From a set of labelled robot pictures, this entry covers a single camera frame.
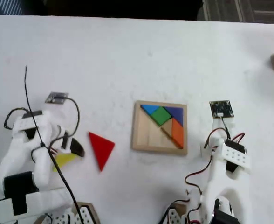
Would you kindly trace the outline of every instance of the white table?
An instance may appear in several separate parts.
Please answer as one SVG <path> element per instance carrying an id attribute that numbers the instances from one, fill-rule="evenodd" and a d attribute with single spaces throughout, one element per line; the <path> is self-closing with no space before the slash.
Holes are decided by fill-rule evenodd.
<path id="1" fill-rule="evenodd" d="M 274 223 L 273 52 L 274 25 L 0 16 L 0 161 L 11 134 L 3 121 L 27 106 L 28 65 L 33 109 L 51 91 L 79 104 L 76 138 L 86 156 L 62 169 L 76 199 L 92 202 L 103 224 L 154 224 L 171 201 L 185 198 L 184 176 L 205 165 L 199 144 L 212 127 L 208 102 L 229 99 L 234 133 L 246 132 L 252 158 L 254 223 Z M 138 99 L 188 105 L 186 157 L 131 150 Z M 101 173 L 87 131 L 116 144 Z"/>

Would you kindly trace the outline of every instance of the orange triangle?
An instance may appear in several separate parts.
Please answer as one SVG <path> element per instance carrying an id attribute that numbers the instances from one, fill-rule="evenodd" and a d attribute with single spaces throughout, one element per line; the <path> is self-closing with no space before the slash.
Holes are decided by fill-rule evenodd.
<path id="1" fill-rule="evenodd" d="M 91 132 L 89 132 L 89 139 L 94 149 L 99 169 L 100 171 L 102 171 L 115 143 Z"/>

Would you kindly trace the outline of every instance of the circuit board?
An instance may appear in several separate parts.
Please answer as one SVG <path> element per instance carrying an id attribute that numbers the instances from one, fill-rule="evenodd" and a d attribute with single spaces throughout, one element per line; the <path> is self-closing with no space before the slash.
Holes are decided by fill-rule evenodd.
<path id="1" fill-rule="evenodd" d="M 55 98 L 55 97 L 68 97 L 68 93 L 66 92 L 51 92 L 47 97 L 45 103 L 47 104 L 63 104 L 66 99 L 63 98 Z"/>
<path id="2" fill-rule="evenodd" d="M 234 114 L 229 100 L 210 101 L 213 118 L 233 118 Z"/>

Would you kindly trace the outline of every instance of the tangram puzzle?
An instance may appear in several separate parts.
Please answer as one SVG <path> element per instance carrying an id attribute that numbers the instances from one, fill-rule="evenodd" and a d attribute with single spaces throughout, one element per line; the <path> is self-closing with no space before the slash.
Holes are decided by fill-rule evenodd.
<path id="1" fill-rule="evenodd" d="M 137 101 L 133 149 L 187 154 L 187 106 Z"/>

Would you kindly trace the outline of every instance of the yellow tangram piece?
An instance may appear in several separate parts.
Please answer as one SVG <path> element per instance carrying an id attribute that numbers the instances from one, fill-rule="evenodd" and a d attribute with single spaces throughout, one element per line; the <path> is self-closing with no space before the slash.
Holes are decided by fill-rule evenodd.
<path id="1" fill-rule="evenodd" d="M 57 165 L 59 168 L 66 165 L 68 162 L 71 162 L 74 158 L 76 158 L 77 155 L 73 153 L 69 154 L 58 154 L 55 158 Z"/>

